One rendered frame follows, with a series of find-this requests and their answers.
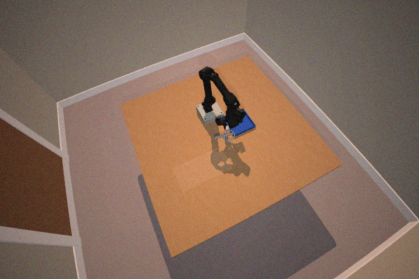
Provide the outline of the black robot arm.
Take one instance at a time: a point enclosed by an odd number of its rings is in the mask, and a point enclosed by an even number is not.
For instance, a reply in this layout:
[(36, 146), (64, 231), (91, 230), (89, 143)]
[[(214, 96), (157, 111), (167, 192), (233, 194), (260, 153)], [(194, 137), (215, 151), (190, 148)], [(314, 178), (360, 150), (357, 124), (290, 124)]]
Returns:
[(223, 100), (227, 106), (226, 112), (230, 115), (234, 115), (232, 118), (228, 117), (226, 120), (229, 128), (235, 128), (238, 126), (239, 120), (236, 120), (235, 116), (242, 120), (245, 117), (246, 112), (239, 108), (239, 100), (233, 93), (228, 91), (222, 80), (219, 78), (219, 74), (215, 72), (213, 68), (205, 67), (198, 72), (198, 75), (200, 76), (200, 79), (202, 79), (204, 85), (205, 98), (204, 102), (201, 104), (203, 105), (205, 112), (208, 113), (213, 111), (212, 105), (216, 102), (215, 97), (212, 96), (211, 80), (223, 95)]

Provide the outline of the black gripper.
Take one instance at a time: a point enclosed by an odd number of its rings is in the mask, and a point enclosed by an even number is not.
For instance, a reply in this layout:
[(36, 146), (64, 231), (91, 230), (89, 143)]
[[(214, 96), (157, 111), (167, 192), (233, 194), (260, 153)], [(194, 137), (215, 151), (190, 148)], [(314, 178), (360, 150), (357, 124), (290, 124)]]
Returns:
[[(224, 127), (224, 129), (226, 130), (226, 126), (227, 126), (227, 124), (226, 124), (226, 120), (227, 120), (227, 118), (228, 117), (230, 117), (230, 118), (232, 118), (234, 115), (232, 114), (232, 115), (230, 115), (230, 114), (228, 114), (227, 112), (226, 112), (226, 116), (225, 116), (225, 119), (222, 119), (221, 117), (219, 117), (219, 118), (216, 118), (215, 119), (215, 121), (216, 121), (216, 123), (217, 123), (217, 125), (218, 126), (223, 126)], [(242, 120), (240, 120), (239, 118), (237, 118), (236, 116), (235, 116), (235, 119), (236, 120), (239, 120), (239, 123), (242, 123), (243, 122), (243, 119)]]

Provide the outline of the blue tray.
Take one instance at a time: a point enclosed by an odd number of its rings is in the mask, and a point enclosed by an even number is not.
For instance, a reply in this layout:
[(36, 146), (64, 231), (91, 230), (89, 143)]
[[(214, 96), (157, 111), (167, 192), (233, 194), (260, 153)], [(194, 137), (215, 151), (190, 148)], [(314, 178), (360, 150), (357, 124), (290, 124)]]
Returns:
[[(242, 110), (244, 110), (244, 108)], [(255, 127), (256, 127), (255, 123), (252, 121), (252, 119), (250, 118), (250, 116), (246, 112), (246, 115), (243, 118), (243, 122), (239, 123), (238, 126), (236, 126), (235, 128), (231, 128), (230, 130), (234, 131), (235, 136), (237, 136), (237, 135), (242, 134), (242, 133), (244, 133), (248, 130), (251, 130), (252, 128), (255, 128)]]

